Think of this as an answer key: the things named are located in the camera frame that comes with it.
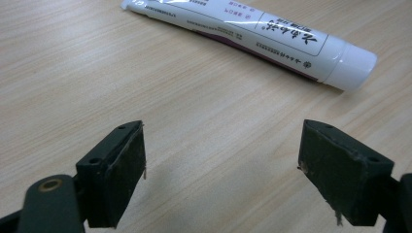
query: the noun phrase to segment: chinese characters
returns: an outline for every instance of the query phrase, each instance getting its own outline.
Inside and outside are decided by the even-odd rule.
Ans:
[[[311,33],[311,29],[300,24],[278,18],[270,20],[266,23],[266,26],[262,26],[262,30],[280,32],[282,35],[291,36],[291,39],[301,40],[305,45],[309,43],[316,43],[318,39]]]

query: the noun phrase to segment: white tube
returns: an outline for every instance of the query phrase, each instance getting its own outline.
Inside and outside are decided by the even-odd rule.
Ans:
[[[124,0],[121,7],[214,38],[319,83],[355,90],[374,53],[231,0]]]

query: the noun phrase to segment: tube cap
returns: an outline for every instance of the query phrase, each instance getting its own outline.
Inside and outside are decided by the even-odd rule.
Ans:
[[[356,90],[367,80],[376,60],[374,53],[348,43],[336,67],[324,83],[342,90]]]

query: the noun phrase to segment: screw hole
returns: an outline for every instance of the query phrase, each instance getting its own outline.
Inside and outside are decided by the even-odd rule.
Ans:
[[[97,164],[100,163],[101,159],[100,158],[92,158],[91,160],[89,160],[88,162],[90,164]]]
[[[39,191],[41,192],[49,192],[57,189],[58,187],[61,186],[63,181],[61,179],[51,179],[48,181],[43,182],[39,186]]]
[[[375,157],[367,157],[367,159],[371,162],[379,162],[379,159],[377,159]]]

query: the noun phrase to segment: wooden table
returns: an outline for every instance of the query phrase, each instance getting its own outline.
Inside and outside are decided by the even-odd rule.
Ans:
[[[116,231],[87,232],[382,232],[382,218],[336,226],[297,156],[310,118],[386,155],[396,179],[412,172],[412,2],[243,3],[371,50],[378,64],[346,93],[120,1],[1,1],[0,216],[142,119],[148,179]]]

